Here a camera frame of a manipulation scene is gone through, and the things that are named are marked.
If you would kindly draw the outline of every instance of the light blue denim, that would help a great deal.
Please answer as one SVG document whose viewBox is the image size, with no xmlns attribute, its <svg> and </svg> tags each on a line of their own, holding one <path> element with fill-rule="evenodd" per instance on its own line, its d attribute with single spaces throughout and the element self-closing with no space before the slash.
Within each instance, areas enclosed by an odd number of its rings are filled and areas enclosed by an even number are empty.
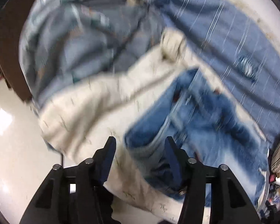
<svg viewBox="0 0 280 224">
<path fill-rule="evenodd" d="M 197 69 L 183 72 L 160 99 L 124 136 L 124 143 L 145 180 L 168 196 L 180 200 L 164 155 L 164 141 L 172 136 L 189 157 L 204 165 L 227 164 L 252 203 L 265 184 L 260 170 L 268 168 L 267 143 L 252 125 L 239 121 L 234 105 L 213 92 Z M 206 206 L 211 189 L 206 188 Z"/>
<path fill-rule="evenodd" d="M 163 19 L 127 0 L 36 0 L 20 37 L 19 62 L 35 105 L 83 78 L 127 71 L 159 43 Z"/>
</svg>

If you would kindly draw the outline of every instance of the metal rivet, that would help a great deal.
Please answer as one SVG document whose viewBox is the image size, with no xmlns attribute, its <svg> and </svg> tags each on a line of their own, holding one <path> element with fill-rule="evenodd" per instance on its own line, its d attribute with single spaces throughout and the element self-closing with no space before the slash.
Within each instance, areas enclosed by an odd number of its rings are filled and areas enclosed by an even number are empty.
<svg viewBox="0 0 280 224">
<path fill-rule="evenodd" d="M 190 158 L 188 159 L 188 162 L 189 162 L 190 164 L 195 164 L 195 163 L 197 163 L 197 160 L 196 160 L 195 158 L 193 158 L 193 157 L 190 157 Z"/>
<path fill-rule="evenodd" d="M 52 169 L 54 169 L 54 170 L 58 170 L 59 168 L 61 168 L 61 165 L 60 164 L 54 164 L 53 165 L 53 167 L 52 167 Z"/>
<path fill-rule="evenodd" d="M 225 164 L 222 164 L 222 165 L 220 166 L 220 168 L 221 168 L 222 170 L 224 170 L 224 171 L 228 170 L 228 166 L 225 165 Z"/>
<path fill-rule="evenodd" d="M 92 158 L 87 158 L 86 160 L 85 160 L 85 163 L 86 164 L 91 164 L 91 163 L 93 163 L 94 161 L 93 161 L 93 159 Z"/>
</svg>

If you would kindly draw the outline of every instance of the metal screw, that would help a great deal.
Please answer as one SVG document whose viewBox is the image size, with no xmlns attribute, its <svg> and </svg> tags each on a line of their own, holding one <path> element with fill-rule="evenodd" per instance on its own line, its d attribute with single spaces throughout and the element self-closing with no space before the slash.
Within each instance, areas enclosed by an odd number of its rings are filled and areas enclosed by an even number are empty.
<svg viewBox="0 0 280 224">
<path fill-rule="evenodd" d="M 184 189 L 182 189 L 181 191 L 179 191 L 179 195 L 180 196 L 183 196 L 183 195 L 185 195 L 187 193 L 187 188 L 184 188 Z"/>
<path fill-rule="evenodd" d="M 222 170 L 224 170 L 224 171 L 228 170 L 228 166 L 225 165 L 225 164 L 222 164 L 222 165 L 220 166 L 220 168 L 221 168 Z"/>
<path fill-rule="evenodd" d="M 193 158 L 193 157 L 190 157 L 190 158 L 188 159 L 188 162 L 189 162 L 190 164 L 195 164 L 195 163 L 197 163 L 197 160 L 196 160 L 195 158 Z"/>
<path fill-rule="evenodd" d="M 61 165 L 57 163 L 57 164 L 54 164 L 52 168 L 54 170 L 58 170 L 59 168 L 61 168 Z"/>
<path fill-rule="evenodd" d="M 93 161 L 93 159 L 92 158 L 87 158 L 86 160 L 85 160 L 85 163 L 86 164 L 91 164 L 91 163 L 93 163 L 94 161 Z"/>
</svg>

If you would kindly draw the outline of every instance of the white cloth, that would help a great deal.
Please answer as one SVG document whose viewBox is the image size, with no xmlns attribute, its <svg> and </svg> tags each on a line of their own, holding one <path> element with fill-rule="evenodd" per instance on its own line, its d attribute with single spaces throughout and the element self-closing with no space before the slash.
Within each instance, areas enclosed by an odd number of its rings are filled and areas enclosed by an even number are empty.
<svg viewBox="0 0 280 224">
<path fill-rule="evenodd" d="M 140 58 L 128 72 L 93 76 L 55 95 L 40 114 L 42 136 L 77 164 L 92 157 L 109 136 L 114 136 L 116 154 L 105 187 L 122 200 L 176 223 L 182 203 L 145 182 L 122 140 L 128 128 L 179 73 L 194 67 L 200 67 L 213 89 L 234 101 L 213 70 L 186 48 L 184 35 L 165 29 L 160 45 Z M 235 103 L 238 117 L 258 129 L 242 106 Z M 206 208 L 204 223 L 208 223 L 209 215 L 210 208 Z"/>
</svg>

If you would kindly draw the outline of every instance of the white floor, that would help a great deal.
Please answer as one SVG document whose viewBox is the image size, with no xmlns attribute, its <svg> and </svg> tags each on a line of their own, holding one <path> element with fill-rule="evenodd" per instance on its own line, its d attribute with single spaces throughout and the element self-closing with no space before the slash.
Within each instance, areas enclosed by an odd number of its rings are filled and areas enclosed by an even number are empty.
<svg viewBox="0 0 280 224">
<path fill-rule="evenodd" d="M 257 11 L 280 42 L 280 13 L 271 0 L 244 1 Z M 47 150 L 36 116 L 1 81 L 0 210 L 10 224 L 19 223 L 32 196 L 55 163 L 60 163 L 60 155 Z M 65 167 L 72 165 L 65 160 Z M 122 224 L 154 224 L 160 220 L 119 199 L 113 206 L 113 217 Z"/>
</svg>

